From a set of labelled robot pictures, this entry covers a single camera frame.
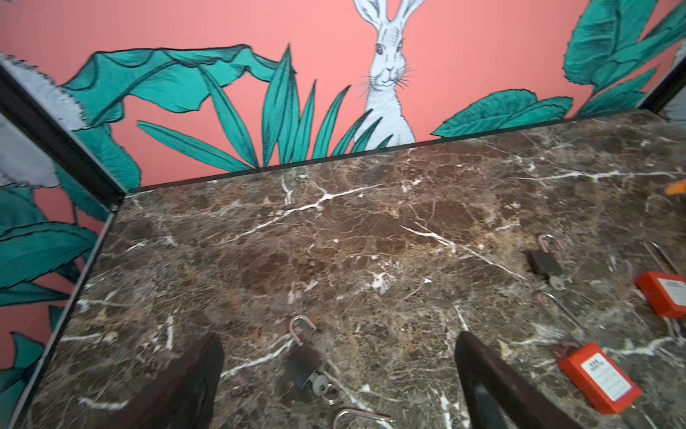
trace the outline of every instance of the white rabbit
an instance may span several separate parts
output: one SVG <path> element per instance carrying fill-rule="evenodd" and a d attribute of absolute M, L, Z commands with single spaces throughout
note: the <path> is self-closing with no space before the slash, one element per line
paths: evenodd
<path fill-rule="evenodd" d="M 372 113 L 355 133 L 355 141 L 382 117 L 365 150 L 375 149 L 389 135 L 393 137 L 387 146 L 414 143 L 414 134 L 403 116 L 396 86 L 407 71 L 403 55 L 403 30 L 410 15 L 424 3 L 424 0 L 403 0 L 393 21 L 388 20 L 386 12 L 388 0 L 353 1 L 360 16 L 377 29 L 376 52 L 369 70 L 369 94 L 365 108 L 365 111 L 372 109 Z"/>

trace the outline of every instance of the rabbit head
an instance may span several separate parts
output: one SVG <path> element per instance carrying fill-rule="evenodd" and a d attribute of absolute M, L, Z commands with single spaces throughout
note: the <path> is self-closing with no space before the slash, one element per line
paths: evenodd
<path fill-rule="evenodd" d="M 388 20 L 388 0 L 353 1 L 360 16 L 377 29 L 374 60 L 369 71 L 370 90 L 394 89 L 407 71 L 403 55 L 405 24 L 424 0 L 403 0 L 393 21 Z"/>

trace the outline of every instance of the padlock body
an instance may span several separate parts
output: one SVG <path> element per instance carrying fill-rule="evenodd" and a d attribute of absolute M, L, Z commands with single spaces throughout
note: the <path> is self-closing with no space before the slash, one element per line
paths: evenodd
<path fill-rule="evenodd" d="M 534 272 L 538 275 L 560 275 L 563 273 L 562 267 L 550 252 L 541 250 L 529 252 L 529 262 Z"/>
<path fill-rule="evenodd" d="M 315 371 L 322 366 L 322 358 L 312 347 L 303 344 L 298 347 L 286 362 L 286 374 L 298 389 L 302 389 Z"/>
<path fill-rule="evenodd" d="M 643 393 L 595 343 L 560 360 L 558 365 L 602 414 L 621 413 Z"/>
<path fill-rule="evenodd" d="M 676 274 L 648 271 L 636 279 L 646 299 L 658 316 L 686 316 L 686 279 Z"/>

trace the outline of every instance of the white label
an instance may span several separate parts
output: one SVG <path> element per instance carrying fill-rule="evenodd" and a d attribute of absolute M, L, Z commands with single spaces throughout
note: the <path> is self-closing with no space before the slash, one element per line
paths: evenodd
<path fill-rule="evenodd" d="M 679 280 L 661 279 L 660 277 L 657 279 L 675 304 L 686 305 L 686 283 Z"/>
<path fill-rule="evenodd" d="M 622 377 L 619 371 L 600 353 L 594 354 L 582 363 L 581 367 L 613 402 L 631 390 L 631 384 L 626 381 L 626 378 Z"/>

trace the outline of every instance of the padlock shackle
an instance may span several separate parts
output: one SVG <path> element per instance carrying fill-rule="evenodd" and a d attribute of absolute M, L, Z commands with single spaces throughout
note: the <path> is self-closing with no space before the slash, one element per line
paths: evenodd
<path fill-rule="evenodd" d="M 545 306 L 545 303 L 543 302 L 543 295 L 547 295 L 550 299 L 552 299 L 553 302 L 554 302 L 562 311 L 565 312 L 565 314 L 571 319 L 571 321 L 573 321 L 579 328 L 581 328 L 581 332 L 585 334 L 585 333 L 586 333 L 586 329 L 584 328 L 584 325 L 582 325 L 581 322 L 580 322 L 576 317 L 574 317 L 574 314 L 573 314 L 571 311 L 569 311 L 569 309 L 568 309 L 567 307 L 565 307 L 565 305 L 562 304 L 562 302 L 560 302 L 560 301 L 555 297 L 555 295 L 553 295 L 552 293 L 543 291 L 543 290 L 539 290 L 539 291 L 536 292 L 536 298 L 539 300 L 539 303 L 541 304 L 541 307 L 542 307 L 543 310 L 548 314 L 548 316 L 553 320 L 553 322 L 555 322 L 555 325 L 557 325 L 558 327 L 561 327 L 561 328 L 567 333 L 567 335 L 569 335 L 569 337 L 570 337 L 572 340 L 574 340 L 575 343 L 581 344 L 581 342 L 575 338 L 575 336 L 574 336 L 574 334 L 572 333 L 571 329 L 567 329 L 567 326 L 566 326 L 564 323 L 562 323 L 562 322 L 560 321 L 560 319 L 559 319 L 555 314 L 552 314 L 552 312 L 551 312 L 550 310 L 548 310 L 548 308 Z"/>
<path fill-rule="evenodd" d="M 652 242 L 652 241 L 650 241 L 650 240 L 647 240 L 647 241 L 643 242 L 643 247 L 646 248 L 646 250 L 647 250 L 648 253 L 650 254 L 650 257 L 652 258 L 652 260 L 654 260 L 654 261 L 655 261 L 655 264 L 657 264 L 657 266 L 660 268 L 660 271 L 662 271 L 663 273 L 669 273 L 669 270 L 667 269 L 667 267 L 665 267 L 665 266 L 663 265 L 662 261 L 660 260 L 660 258 L 658 258 L 658 257 L 652 252 L 652 249 L 657 250 L 657 252 L 658 252 L 658 253 L 660 254 L 660 256 L 667 262 L 667 264 L 670 266 L 670 268 L 674 271 L 675 274 L 681 275 L 681 273 L 679 272 L 679 269 L 676 267 L 676 265 L 675 265 L 674 262 L 670 259 L 670 257 L 667 256 L 667 253 L 665 253 L 665 251 L 662 250 L 662 248 L 660 247 L 659 244 L 657 244 L 656 242 Z"/>
<path fill-rule="evenodd" d="M 310 328 L 314 329 L 315 331 L 317 330 L 317 327 L 316 327 L 316 326 L 314 325 L 314 323 L 312 323 L 312 321 L 309 320 L 309 318 L 308 318 L 307 316 L 305 316 L 304 314 L 299 314 L 298 316 L 295 316 L 294 318 L 291 319 L 291 322 L 288 324 L 288 332 L 291 333 L 291 336 L 292 336 L 293 339 L 296 341 L 296 344 L 297 344 L 298 346 L 301 346 L 301 345 L 303 345 L 303 341 L 300 339 L 300 337 L 298 336 L 298 334 L 296 334 L 296 332 L 293 330 L 293 324 L 294 324 L 296 321 L 299 321 L 299 320 L 304 320 L 304 321 L 310 326 Z"/>
<path fill-rule="evenodd" d="M 544 234 L 539 234 L 538 241 L 539 241 L 539 246 L 541 247 L 541 250 L 550 253 L 550 250 L 548 250 L 548 245 L 545 243 L 546 240 L 551 240 L 553 244 L 556 244 L 558 248 L 564 248 L 562 240 L 558 240 L 555 235 L 544 233 Z"/>
<path fill-rule="evenodd" d="M 356 410 L 354 408 L 343 408 L 341 411 L 336 413 L 336 417 L 333 418 L 332 429 L 338 429 L 338 420 L 341 417 L 345 416 L 346 414 L 352 414 L 352 415 L 358 416 L 358 417 L 366 417 L 367 419 L 374 419 L 377 421 L 386 421 L 388 423 L 395 422 L 395 420 L 393 420 L 393 418 L 391 418 L 387 415 L 374 414 L 374 413 L 370 413 L 369 411 Z"/>

